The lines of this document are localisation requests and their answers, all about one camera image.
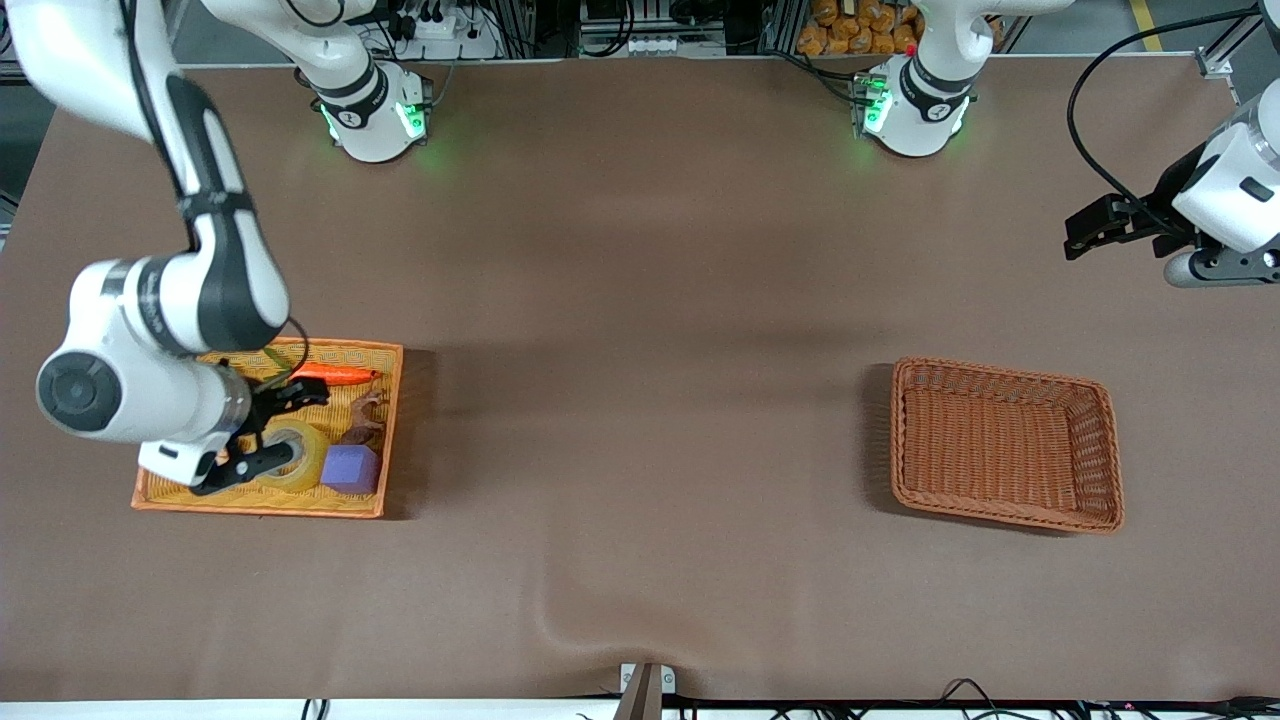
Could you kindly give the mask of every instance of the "tabletop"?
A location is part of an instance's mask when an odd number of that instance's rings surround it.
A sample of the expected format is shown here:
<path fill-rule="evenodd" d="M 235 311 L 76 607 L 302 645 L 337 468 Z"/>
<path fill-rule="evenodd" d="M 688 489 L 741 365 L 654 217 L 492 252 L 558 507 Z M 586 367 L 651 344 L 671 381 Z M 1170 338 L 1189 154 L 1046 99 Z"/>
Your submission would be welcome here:
<path fill-rule="evenodd" d="M 993 59 L 918 160 L 780 61 L 463 67 L 383 165 L 287 69 L 193 73 L 294 315 L 408 348 L 385 520 L 134 511 L 136 448 L 40 415 L 79 269 L 184 242 L 154 151 L 59 113 L 0 255 L 0 698 L 570 696 L 635 660 L 703 697 L 1274 693 L 1277 297 L 1062 259 L 1107 191 L 1083 65 Z M 1117 58 L 1079 115 L 1142 192 L 1230 109 Z M 904 355 L 1105 384 L 1125 527 L 899 507 Z"/>

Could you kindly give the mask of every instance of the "wicker basket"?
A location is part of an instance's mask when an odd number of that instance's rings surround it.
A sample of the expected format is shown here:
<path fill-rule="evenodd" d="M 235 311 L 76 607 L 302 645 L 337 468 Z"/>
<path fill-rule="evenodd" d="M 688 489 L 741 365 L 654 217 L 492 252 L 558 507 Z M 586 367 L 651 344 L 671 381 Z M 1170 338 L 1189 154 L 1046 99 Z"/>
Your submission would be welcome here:
<path fill-rule="evenodd" d="M 302 354 L 300 338 L 276 338 L 271 348 L 291 361 Z M 232 368 L 247 377 L 266 379 L 280 372 L 280 368 L 262 352 L 225 352 L 201 357 L 216 363 L 227 357 Z M 371 495 L 343 495 L 325 486 L 316 486 L 306 492 L 284 492 L 269 488 L 257 482 L 248 482 L 214 495 L 200 497 L 192 495 L 186 486 L 166 480 L 143 469 L 138 469 L 138 480 L 133 488 L 133 507 L 138 510 L 178 510 L 187 512 L 236 512 L 242 515 L 310 515 L 321 518 L 380 518 L 383 502 L 387 498 L 387 471 L 390 468 L 392 438 L 396 433 L 397 404 L 399 401 L 401 369 L 404 365 L 404 348 L 399 345 L 381 342 L 360 342 L 351 340 L 311 340 L 308 360 L 326 365 L 346 365 L 379 370 L 381 377 L 372 383 L 360 386 L 330 387 L 329 405 L 303 407 L 285 418 L 297 418 L 337 442 L 351 427 L 351 401 L 371 388 L 383 391 L 383 402 L 370 413 L 375 420 L 385 423 L 385 432 L 371 447 L 381 457 L 381 470 L 378 478 L 378 491 Z"/>
<path fill-rule="evenodd" d="M 1124 523 L 1115 415 L 1092 380 L 904 357 L 893 496 L 918 510 L 1076 533 Z"/>

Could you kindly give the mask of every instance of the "purple cube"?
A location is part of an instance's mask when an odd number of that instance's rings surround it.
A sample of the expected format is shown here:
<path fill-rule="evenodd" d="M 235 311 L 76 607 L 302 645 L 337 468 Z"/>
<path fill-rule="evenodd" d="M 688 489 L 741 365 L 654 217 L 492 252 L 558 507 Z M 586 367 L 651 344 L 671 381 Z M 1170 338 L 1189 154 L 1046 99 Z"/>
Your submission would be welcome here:
<path fill-rule="evenodd" d="M 346 495 L 378 489 L 378 454 L 364 445 L 330 445 L 320 482 Z"/>

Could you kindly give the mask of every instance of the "roll of yellow tape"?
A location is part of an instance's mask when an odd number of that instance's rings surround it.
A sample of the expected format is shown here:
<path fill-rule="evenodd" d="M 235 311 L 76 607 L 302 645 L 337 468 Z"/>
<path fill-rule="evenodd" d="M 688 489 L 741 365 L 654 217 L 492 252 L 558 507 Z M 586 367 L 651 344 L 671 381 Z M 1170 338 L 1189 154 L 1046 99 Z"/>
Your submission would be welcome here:
<path fill-rule="evenodd" d="M 293 460 L 259 475 L 260 484 L 285 492 L 306 492 L 320 484 L 324 459 L 329 452 L 329 438 L 324 433 L 302 420 L 276 418 L 266 424 L 262 442 L 288 443 L 293 448 Z"/>

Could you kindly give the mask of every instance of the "carrot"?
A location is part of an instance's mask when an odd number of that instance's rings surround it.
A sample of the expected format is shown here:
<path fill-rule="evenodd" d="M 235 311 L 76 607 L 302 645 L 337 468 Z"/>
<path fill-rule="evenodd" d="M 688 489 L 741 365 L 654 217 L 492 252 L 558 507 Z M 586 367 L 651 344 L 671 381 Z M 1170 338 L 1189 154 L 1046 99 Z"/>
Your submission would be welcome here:
<path fill-rule="evenodd" d="M 367 383 L 383 374 L 378 370 L 364 368 L 344 368 L 339 365 L 321 365 L 320 363 L 303 363 L 294 378 L 319 378 L 330 386 L 358 386 Z"/>

